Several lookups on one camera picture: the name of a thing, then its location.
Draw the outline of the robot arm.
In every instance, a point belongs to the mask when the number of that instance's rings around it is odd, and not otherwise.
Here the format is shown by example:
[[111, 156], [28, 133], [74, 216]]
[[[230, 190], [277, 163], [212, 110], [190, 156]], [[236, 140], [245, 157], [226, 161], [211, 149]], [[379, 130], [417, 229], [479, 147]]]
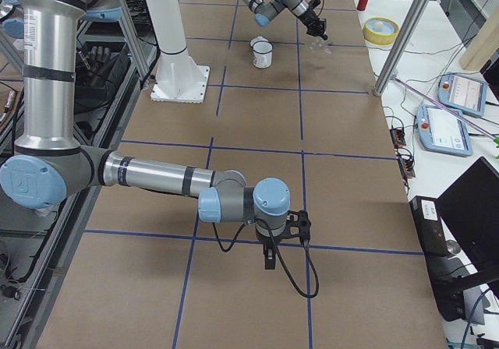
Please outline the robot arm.
[[327, 20], [320, 18], [320, 12], [316, 13], [323, 0], [242, 0], [248, 9], [254, 14], [258, 26], [266, 27], [283, 10], [287, 9], [306, 28], [306, 33], [311, 37], [319, 37], [323, 41], [328, 40]]
[[197, 199], [202, 221], [253, 224], [265, 266], [281, 262], [288, 238], [290, 194], [276, 178], [246, 185], [237, 171], [125, 157], [81, 145], [73, 135], [77, 24], [91, 10], [120, 0], [17, 0], [24, 10], [24, 131], [1, 168], [1, 186], [15, 203], [40, 210], [91, 186], [122, 185]]

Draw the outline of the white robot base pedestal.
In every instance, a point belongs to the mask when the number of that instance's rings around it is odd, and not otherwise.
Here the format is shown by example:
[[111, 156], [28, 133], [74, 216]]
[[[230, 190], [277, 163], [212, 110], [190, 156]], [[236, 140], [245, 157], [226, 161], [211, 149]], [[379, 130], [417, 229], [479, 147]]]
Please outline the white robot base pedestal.
[[190, 57], [179, 0], [146, 0], [160, 56], [151, 99], [199, 104], [203, 102], [210, 68]]

